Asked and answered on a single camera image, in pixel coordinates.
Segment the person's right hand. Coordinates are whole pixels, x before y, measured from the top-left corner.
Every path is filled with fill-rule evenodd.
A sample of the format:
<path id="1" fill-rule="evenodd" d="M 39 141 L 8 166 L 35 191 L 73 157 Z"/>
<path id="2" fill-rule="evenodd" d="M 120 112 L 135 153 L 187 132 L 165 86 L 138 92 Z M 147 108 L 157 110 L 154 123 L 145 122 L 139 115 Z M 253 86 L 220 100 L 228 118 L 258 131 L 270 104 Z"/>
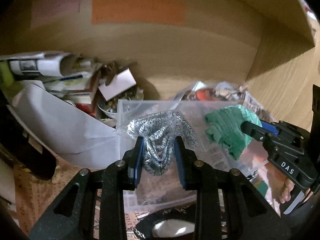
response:
<path id="1" fill-rule="evenodd" d="M 284 182 L 282 192 L 279 196 L 279 201 L 281 204 L 284 204 L 285 202 L 289 202 L 291 199 L 291 191 L 295 187 L 295 184 L 293 181 L 291 181 L 289 178 L 287 178 Z"/>

